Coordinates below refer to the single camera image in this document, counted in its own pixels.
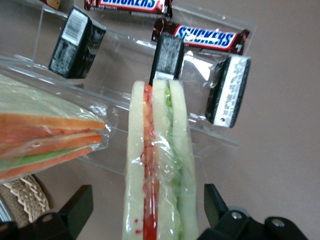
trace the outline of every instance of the plastic wrap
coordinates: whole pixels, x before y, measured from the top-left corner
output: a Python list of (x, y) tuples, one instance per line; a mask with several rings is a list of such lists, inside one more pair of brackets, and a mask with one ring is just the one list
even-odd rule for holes
[(182, 85), (133, 85), (122, 239), (198, 236), (197, 182)]
[(16, 71), (0, 69), (0, 182), (108, 147), (117, 123), (109, 106)]
[[(83, 7), (82, 4), (76, 4), (78, 7)], [(181, 14), (181, 18), (187, 17), (183, 14), (184, 11), (187, 10), (184, 8), (182, 8), (182, 10), (176, 9), (176, 12)], [(121, 33), (118, 30), (108, 27), (111, 21), (112, 24), (122, 23), (122, 25), (126, 26), (129, 24), (132, 29), (136, 29), (132, 26), (133, 23), (127, 19), (133, 16), (125, 16), (121, 21), (119, 18), (110, 19), (110, 16), (105, 15), (103, 12), (84, 11), (84, 13), (106, 26), (105, 36), (86, 79), (64, 79), (48, 71), (48, 64), (54, 52), (61, 29), (66, 22), (67, 14), (45, 8), (42, 11), (38, 29), (38, 38), (33, 58), (33, 71), (56, 78), (65, 83), (83, 84), (84, 89), (94, 93), (106, 95), (103, 92), (114, 91), (120, 95), (130, 96), (134, 81), (143, 80), (147, 82), (150, 78), (156, 45), (143, 37), (145, 37), (148, 32), (152, 34), (153, 23), (151, 24), (148, 18), (139, 18), (139, 20), (136, 19), (133, 21), (136, 26), (145, 29), (143, 31), (144, 34), (136, 37), (135, 35), (127, 35), (127, 33)], [(199, 15), (194, 18), (197, 19), (197, 21), (193, 20), (192, 23), (199, 25), (201, 20), (214, 23), (213, 17), (207, 19), (208, 17), (205, 15)], [(215, 24), (223, 25), (223, 22), (217, 21)], [(235, 27), (228, 26), (228, 29), (234, 30)], [(48, 31), (56, 38), (48, 37), (48, 34), (46, 34)], [(247, 47), (249, 47), (250, 41), (251, 38), (247, 41)], [(44, 48), (47, 49), (47, 52), (39, 51), (39, 49)], [(217, 63), (225, 60), (227, 56), (228, 54), (224, 52), (200, 51), (195, 48), (187, 49), (180, 77), (180, 81), (183, 82), (184, 85), (191, 129), (206, 133), (212, 137), (218, 136), (218, 138), (221, 139), (224, 138), (226, 130), (221, 127), (212, 126), (212, 124), (206, 120), (205, 110), (210, 89), (216, 84), (216, 82), (213, 82), (215, 67)], [(119, 78), (120, 74), (122, 76), (130, 76), (130, 78)]]

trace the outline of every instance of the black snack package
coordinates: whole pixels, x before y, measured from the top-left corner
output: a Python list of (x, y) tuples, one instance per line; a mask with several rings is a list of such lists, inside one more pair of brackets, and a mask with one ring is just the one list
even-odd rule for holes
[(170, 34), (161, 35), (156, 44), (149, 84), (152, 86), (154, 79), (178, 79), (184, 54), (182, 38)]
[(217, 84), (210, 90), (205, 116), (215, 126), (233, 128), (244, 95), (251, 60), (232, 55), (215, 67)]
[(65, 79), (86, 78), (106, 30), (73, 8), (55, 46), (49, 70)]

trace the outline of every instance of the snickers bar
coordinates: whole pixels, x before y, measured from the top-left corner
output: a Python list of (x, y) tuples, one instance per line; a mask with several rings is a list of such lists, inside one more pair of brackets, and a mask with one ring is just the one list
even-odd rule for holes
[(210, 30), (157, 19), (153, 28), (152, 40), (157, 41), (162, 33), (182, 38), (186, 46), (242, 55), (250, 31), (245, 29), (241, 33), (236, 33)]
[(131, 14), (149, 14), (172, 17), (172, 0), (84, 0), (84, 9), (90, 11), (120, 11)]

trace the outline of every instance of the sandwich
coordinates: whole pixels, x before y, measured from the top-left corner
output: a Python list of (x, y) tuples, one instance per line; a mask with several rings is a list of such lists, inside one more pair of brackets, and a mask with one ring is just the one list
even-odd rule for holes
[(179, 81), (134, 83), (125, 174), (122, 240), (198, 237), (195, 161)]
[(104, 128), (93, 112), (0, 75), (0, 179), (88, 154)]

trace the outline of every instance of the gray surface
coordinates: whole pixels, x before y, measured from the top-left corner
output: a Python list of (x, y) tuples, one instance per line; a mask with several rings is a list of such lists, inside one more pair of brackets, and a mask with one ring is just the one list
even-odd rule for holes
[[(216, 184), (228, 205), (244, 207), (254, 219), (282, 216), (309, 239), (319, 239), (319, 2), (186, 2), (257, 25), (248, 51), (252, 65), (242, 107), (235, 127), (226, 132), (241, 143), (202, 152), (208, 155), (203, 161), (206, 179)], [(110, 150), (103, 157), (123, 162), (119, 158), (125, 152), (123, 142), (123, 151)], [(79, 160), (37, 176), (56, 208), (81, 184), (93, 184), (94, 213), (79, 239), (120, 239), (123, 176)], [(199, 213), (203, 230), (208, 223), (201, 206)]]

